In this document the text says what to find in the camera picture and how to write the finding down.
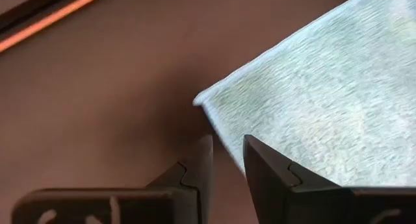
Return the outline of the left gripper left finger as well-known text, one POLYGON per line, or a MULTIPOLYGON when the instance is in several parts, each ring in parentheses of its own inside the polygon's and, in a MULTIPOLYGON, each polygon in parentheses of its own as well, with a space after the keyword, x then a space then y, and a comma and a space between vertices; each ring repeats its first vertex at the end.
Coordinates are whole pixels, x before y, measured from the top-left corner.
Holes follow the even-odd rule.
POLYGON ((46 188, 14 205, 11 224, 208 224, 213 138, 141 188, 46 188))

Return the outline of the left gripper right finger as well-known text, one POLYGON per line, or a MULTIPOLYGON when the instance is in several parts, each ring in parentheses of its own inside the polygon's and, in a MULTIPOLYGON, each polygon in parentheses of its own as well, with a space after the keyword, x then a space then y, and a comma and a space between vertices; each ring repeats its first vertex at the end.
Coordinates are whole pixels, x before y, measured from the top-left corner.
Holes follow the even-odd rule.
POLYGON ((340 186, 252 135, 243 151, 259 224, 416 224, 416 188, 340 186))

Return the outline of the teal microfiber towel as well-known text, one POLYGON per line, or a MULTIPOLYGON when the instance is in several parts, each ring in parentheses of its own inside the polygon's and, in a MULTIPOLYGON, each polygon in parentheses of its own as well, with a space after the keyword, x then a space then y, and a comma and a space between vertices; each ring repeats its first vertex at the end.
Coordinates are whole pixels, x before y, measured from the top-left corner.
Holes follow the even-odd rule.
POLYGON ((343 186, 416 186, 416 0, 348 0, 194 104, 239 167, 251 134, 343 186))

